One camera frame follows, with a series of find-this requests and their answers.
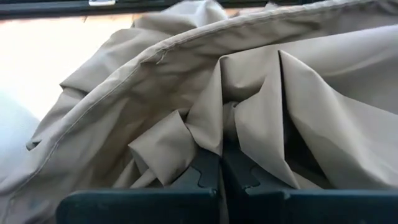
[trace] fabric fold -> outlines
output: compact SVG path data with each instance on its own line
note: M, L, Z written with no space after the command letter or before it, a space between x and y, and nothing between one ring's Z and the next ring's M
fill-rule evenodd
M299 189L285 162L279 65L269 67L268 72L260 91L236 106L236 132L246 155L270 174Z
M62 82L27 159L1 175L0 222L51 220L76 190L169 185L196 145L221 154L223 131L274 176L314 187L285 162L281 72L294 124L332 184L396 188L397 23L391 0L230 19L214 1L186 1L146 14Z
M218 155L222 153L223 99L221 96L221 68L218 63L207 86L192 105L186 125L196 143Z
M398 116L336 92L280 52L289 113L326 176L343 189L397 187Z
M159 121L129 147L163 185L171 184L182 174L196 153L195 142L178 111Z

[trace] fabric seam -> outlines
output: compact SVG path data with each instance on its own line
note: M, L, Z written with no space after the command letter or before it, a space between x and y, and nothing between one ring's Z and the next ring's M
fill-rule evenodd
M144 62L149 61L150 59L154 58L155 56L157 56L157 54L161 51L164 51L163 54L166 54L169 50L172 50L175 47L178 47L178 45L184 44L190 40L193 39L198 39L198 38L204 38L207 36L210 36L212 34L218 34L220 32L224 32L228 29L231 29L233 27L239 27L239 26L253 26L253 25L259 25L259 24L266 24L268 22L272 22L272 21L276 21L278 19L280 20L285 20L285 19L293 19L295 17L298 16L310 16L310 15L319 15L322 14L324 12L328 12L330 10L334 10L334 9L347 9L347 8L354 8L354 7L360 7L360 6L364 6L364 5L372 5L374 4L375 0L355 0L355 1L350 1L350 2L344 2L342 4L333 4L333 5L326 5L329 4L328 2L318 2L318 3L314 3L312 6L313 8L308 8L308 6L303 5L303 6L295 6L293 7L294 11L291 9L283 9L280 12L277 12L277 14L273 14L272 11L268 12L268 14L266 15L262 15L262 16L258 16L258 17L254 17L254 18L250 18L248 20L245 21L237 21L231 24L228 24L226 26L220 26L220 27L215 27L214 29L210 29L210 30L206 30L204 32L199 32L197 34L191 35L189 37L186 37L182 40L175 40L173 43L167 45L167 46L163 46L160 47L158 50L156 50L151 56L148 56L147 58L142 59L140 62L137 63L137 66L135 67L135 69L133 69L133 71L118 85L116 85L112 90L110 90L109 92L107 92L106 94L104 94L100 99L98 99L97 101L95 101L73 124L71 124L71 126L59 137L59 139L57 140L57 142L54 144L54 146L51 148L49 154L47 155L47 157L45 158L45 160L43 161L42 165L25 181L23 182L11 195L9 201L7 202L6 205L6 212L5 212L5 216L3 218L3 221L5 221L4 223L7 223L8 221L8 216L10 214L11 211L11 207L13 205L13 201L15 196L30 182L30 180L32 180L39 172L42 171L43 167L46 165L46 163L49 161L49 159L51 158L51 156L53 155L53 153L55 152L55 150L58 148L59 142L63 140L63 138L65 137L65 135L67 135L71 129L74 128L74 126L83 118L85 117L86 114L88 114L98 103L100 103L101 101L103 101L105 98L107 98L110 94L112 94L116 89L118 89L121 85L123 85L133 74L135 74L135 72L138 70L138 68L140 68L141 64ZM378 0L378 2L389 2L391 0ZM161 42L159 42L158 44L153 45L152 47L155 48L157 45L161 44Z

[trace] beige fabric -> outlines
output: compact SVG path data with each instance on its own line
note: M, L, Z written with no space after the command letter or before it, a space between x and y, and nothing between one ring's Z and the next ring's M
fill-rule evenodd
M1 223L52 221L78 189L169 185L198 146L221 155L223 131L277 178L318 188L285 161L282 91L334 187L397 188L397 15L393 0L335 0L228 19L203 1L134 21L61 84L0 183Z

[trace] stitched hem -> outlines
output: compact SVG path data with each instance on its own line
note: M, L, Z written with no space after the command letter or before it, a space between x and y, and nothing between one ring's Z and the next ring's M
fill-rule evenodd
M391 2L392 0L378 0L377 2ZM294 7L289 7L289 8L282 8L282 9L277 9L275 12L274 11L267 11L267 12L260 12L257 14L249 14L246 16L240 16L240 17L235 17L230 19L229 23L225 23L224 21L216 22L214 24L207 25L205 27L197 28L194 30L187 31L186 33L183 34L178 34L173 37L170 37L164 41L161 41L152 47L149 47L145 51L152 50L152 49L157 49L155 52L146 57L141 59L140 61L137 62L136 67L131 71L131 73L123 80L121 83L117 84L113 89L111 89L109 92L105 93L100 99L95 101L71 126L59 137L59 139L55 142L53 148L51 148L49 154L39 166L39 168L25 181L23 182L15 191L11 194L9 201L7 203L6 207L6 212L5 216L3 218L3 222L7 223L8 216L11 211L11 207L15 201L15 196L32 180L46 165L46 163L49 161L51 158L52 154L55 152L55 150L58 148L59 142L63 140L65 135L67 135L73 128L74 126L82 119L85 117L86 114L88 114L98 103L102 102L104 99L106 99L110 94L112 94L115 90L117 90L120 86L126 83L127 80L130 79L130 77L135 74L135 72L140 68L142 63L148 62L154 57L158 56L160 52L162 52L161 55L165 55L169 50L172 50L175 47L178 47L179 45L182 45L190 40L194 39L199 39L199 38L204 38L207 36L219 34L220 32L224 32L228 29L232 29L234 27L241 27L241 26L253 26L253 25L259 25L259 24L265 24L271 21L275 20L285 20L285 19L293 19L295 17L299 16L310 16L310 15L317 15L317 14L323 14L328 11L332 11L335 9L348 9L348 8L354 8L354 7L361 7L361 6L371 6L372 4L376 3L375 0L354 0L354 1L349 1L349 0L342 0L342 1L325 1L325 2L317 2L309 5L303 5L303 6L294 6Z

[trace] crumpled fabric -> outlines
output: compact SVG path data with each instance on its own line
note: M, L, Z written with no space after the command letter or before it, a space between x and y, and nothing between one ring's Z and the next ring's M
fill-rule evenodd
M168 186L224 136L296 189L396 189L397 15L396 0L144 15L61 83L0 183L1 223L52 222L75 190ZM289 162L294 128L324 177Z

